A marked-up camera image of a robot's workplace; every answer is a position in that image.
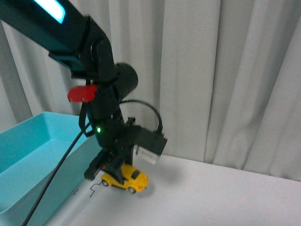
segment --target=toy car wheel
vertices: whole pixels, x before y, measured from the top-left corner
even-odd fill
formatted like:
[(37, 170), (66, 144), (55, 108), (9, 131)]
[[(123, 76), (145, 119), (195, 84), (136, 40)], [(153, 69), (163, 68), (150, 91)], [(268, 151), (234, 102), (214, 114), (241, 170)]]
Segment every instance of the toy car wheel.
[(128, 191), (129, 191), (131, 194), (135, 194), (135, 193), (136, 193), (136, 190), (133, 189), (132, 187), (129, 187), (129, 188), (128, 188)]
[(102, 180), (103, 186), (107, 187), (109, 186), (108, 182), (106, 182), (105, 180)]

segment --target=white table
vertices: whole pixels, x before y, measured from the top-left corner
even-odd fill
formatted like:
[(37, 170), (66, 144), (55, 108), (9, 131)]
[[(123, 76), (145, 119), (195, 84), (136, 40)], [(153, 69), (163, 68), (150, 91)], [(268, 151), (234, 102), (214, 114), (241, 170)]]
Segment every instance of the white table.
[(83, 181), (47, 226), (299, 226), (301, 182), (162, 156), (141, 193)]

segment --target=toy car windshield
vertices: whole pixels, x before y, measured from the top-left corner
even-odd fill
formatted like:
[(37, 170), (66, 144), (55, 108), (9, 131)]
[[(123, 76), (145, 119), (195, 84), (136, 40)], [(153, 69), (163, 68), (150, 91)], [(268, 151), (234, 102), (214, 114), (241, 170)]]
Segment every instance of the toy car windshield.
[(136, 169), (133, 172), (133, 174), (131, 175), (131, 178), (135, 180), (139, 176), (139, 174), (140, 174), (140, 171)]

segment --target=white curtain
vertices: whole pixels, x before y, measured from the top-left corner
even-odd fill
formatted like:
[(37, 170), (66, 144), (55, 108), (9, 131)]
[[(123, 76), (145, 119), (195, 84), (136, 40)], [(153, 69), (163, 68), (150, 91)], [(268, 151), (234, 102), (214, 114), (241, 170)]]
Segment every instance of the white curtain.
[[(72, 0), (162, 115), (165, 154), (301, 181), (301, 1)], [(83, 81), (0, 26), (0, 130), (42, 111), (78, 114)], [(155, 129), (136, 104), (124, 116)]]

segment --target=red clip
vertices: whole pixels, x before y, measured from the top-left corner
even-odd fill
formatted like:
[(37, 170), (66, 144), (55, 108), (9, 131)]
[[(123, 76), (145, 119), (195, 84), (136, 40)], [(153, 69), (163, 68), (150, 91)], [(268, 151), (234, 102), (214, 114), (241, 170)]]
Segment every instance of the red clip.
[(69, 102), (89, 103), (95, 98), (96, 85), (76, 86), (69, 90), (67, 95)]

